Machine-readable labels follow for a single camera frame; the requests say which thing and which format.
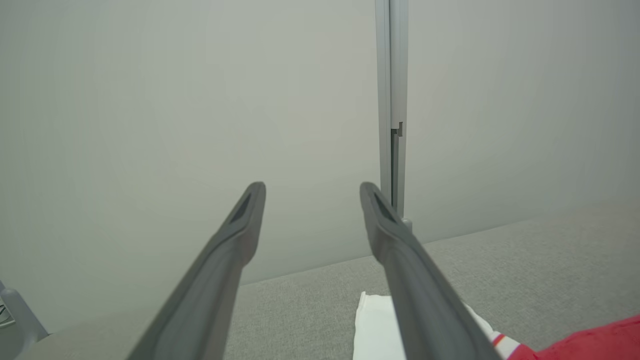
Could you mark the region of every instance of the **white cloth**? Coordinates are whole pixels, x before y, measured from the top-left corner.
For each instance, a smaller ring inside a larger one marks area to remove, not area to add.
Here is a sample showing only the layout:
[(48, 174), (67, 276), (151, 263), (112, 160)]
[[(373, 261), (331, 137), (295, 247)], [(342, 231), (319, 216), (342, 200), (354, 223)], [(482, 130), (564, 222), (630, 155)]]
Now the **white cloth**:
[[(491, 325), (465, 304), (467, 310), (496, 348), (507, 359), (518, 342), (494, 331)], [(405, 360), (396, 311), (389, 296), (362, 292), (356, 310), (356, 334), (353, 338), (353, 360)]]

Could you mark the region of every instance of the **gray wall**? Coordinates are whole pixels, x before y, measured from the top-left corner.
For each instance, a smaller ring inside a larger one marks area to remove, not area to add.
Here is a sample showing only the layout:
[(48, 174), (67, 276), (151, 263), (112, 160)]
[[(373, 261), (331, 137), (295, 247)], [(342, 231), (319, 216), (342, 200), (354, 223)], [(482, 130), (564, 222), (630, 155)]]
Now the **gray wall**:
[(0, 4), (0, 279), (54, 332), (159, 304), (252, 181), (243, 282), (369, 254), (370, 0)]
[(415, 234), (640, 195), (639, 39), (634, 0), (410, 2)]

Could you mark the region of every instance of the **red cloth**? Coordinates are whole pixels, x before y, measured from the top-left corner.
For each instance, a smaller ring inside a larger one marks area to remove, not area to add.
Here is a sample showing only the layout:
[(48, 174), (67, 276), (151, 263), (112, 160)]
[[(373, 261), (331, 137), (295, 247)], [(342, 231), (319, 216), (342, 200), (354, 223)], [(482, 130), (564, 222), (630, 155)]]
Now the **red cloth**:
[(509, 360), (640, 360), (640, 315), (576, 332), (540, 352), (519, 345)]

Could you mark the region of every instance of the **gray fabric surface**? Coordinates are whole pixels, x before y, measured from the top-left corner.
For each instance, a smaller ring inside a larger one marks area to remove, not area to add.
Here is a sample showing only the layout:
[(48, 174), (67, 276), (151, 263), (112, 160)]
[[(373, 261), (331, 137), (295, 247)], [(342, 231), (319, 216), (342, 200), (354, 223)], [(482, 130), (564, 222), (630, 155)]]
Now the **gray fabric surface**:
[[(467, 304), (535, 350), (640, 313), (640, 207), (588, 208), (425, 248)], [(388, 295), (372, 257), (242, 286), (225, 359), (351, 359), (362, 291)], [(124, 359), (151, 316), (53, 334), (23, 359)]]

